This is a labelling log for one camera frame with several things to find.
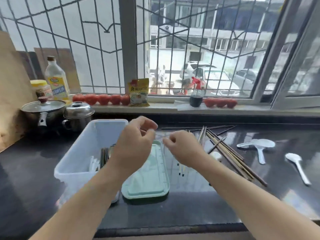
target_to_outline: pot handle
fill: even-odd
[[[47,115],[48,115],[47,112],[40,113],[40,117],[39,117],[39,120],[38,120],[38,126],[47,126],[47,122],[46,122]]]
[[[70,125],[70,120],[64,120],[62,121],[62,126],[66,129],[66,130],[71,130],[71,126],[69,127],[68,125]]]

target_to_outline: hand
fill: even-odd
[[[143,116],[130,121],[119,136],[107,165],[121,173],[126,180],[147,160],[157,128],[154,121]]]
[[[195,169],[202,155],[206,155],[197,138],[185,130],[174,132],[169,138],[163,138],[163,144],[181,164],[190,168]]]

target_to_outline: yellow lid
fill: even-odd
[[[33,87],[48,85],[46,80],[30,80]]]

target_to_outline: brown board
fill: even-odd
[[[70,92],[81,92],[80,83],[77,76],[76,64],[73,59],[70,49],[67,48],[58,48],[58,53],[55,48],[34,48],[35,53],[37,54],[38,61],[44,74],[48,66],[47,56],[54,56],[57,60],[57,64],[61,67],[66,73],[66,80],[68,81],[68,86]]]
[[[20,108],[36,101],[19,52],[7,32],[0,31],[0,152],[18,141],[28,130]]]

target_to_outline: red spray nozzle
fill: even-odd
[[[192,77],[192,84],[197,84],[196,89],[201,89],[201,80],[198,78]]]

